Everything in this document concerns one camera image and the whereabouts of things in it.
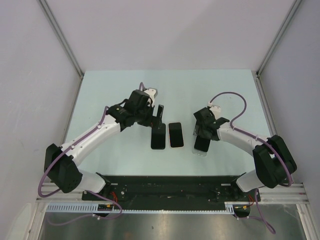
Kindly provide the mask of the clear magsafe phone case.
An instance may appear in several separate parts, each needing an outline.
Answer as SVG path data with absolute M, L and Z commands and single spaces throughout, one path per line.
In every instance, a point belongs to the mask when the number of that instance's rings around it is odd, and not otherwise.
M 196 141 L 196 137 L 198 136 L 196 129 L 193 131 L 193 135 L 195 136 L 195 141 Z M 202 151 L 195 150 L 194 146 L 193 146 L 192 153 L 195 155 L 198 155 L 198 156 L 202 156 L 202 157 L 205 157 L 208 154 L 208 152 L 202 152 Z

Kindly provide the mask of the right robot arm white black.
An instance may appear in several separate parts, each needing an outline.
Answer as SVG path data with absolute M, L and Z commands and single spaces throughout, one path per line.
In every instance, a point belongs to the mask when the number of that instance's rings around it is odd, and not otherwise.
M 253 157 L 255 169 L 240 175 L 230 188 L 231 196 L 242 201 L 249 191 L 260 187 L 270 189 L 280 185 L 290 187 L 297 165 L 282 137 L 260 137 L 233 126 L 224 117 L 216 118 L 213 107 L 204 107 L 194 114 L 194 149 L 206 153 L 211 141 L 229 143 Z

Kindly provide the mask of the small black phone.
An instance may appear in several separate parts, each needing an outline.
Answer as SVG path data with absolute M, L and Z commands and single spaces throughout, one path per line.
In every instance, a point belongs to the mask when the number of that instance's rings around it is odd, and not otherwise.
M 210 147 L 210 142 L 210 139 L 197 136 L 194 143 L 194 149 L 200 152 L 207 153 Z

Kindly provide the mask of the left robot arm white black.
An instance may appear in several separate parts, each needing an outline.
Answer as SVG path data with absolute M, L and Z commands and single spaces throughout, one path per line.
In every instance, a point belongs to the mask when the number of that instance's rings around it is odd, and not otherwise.
M 159 105 L 157 114 L 153 115 L 157 95 L 155 88 L 136 89 L 121 103 L 106 106 L 101 119 L 80 136 L 61 146 L 54 143 L 48 146 L 44 177 L 65 194 L 79 189 L 93 192 L 100 200 L 107 199 L 111 193 L 110 182 L 100 173 L 78 167 L 99 145 L 134 124 L 160 128 L 164 107 Z

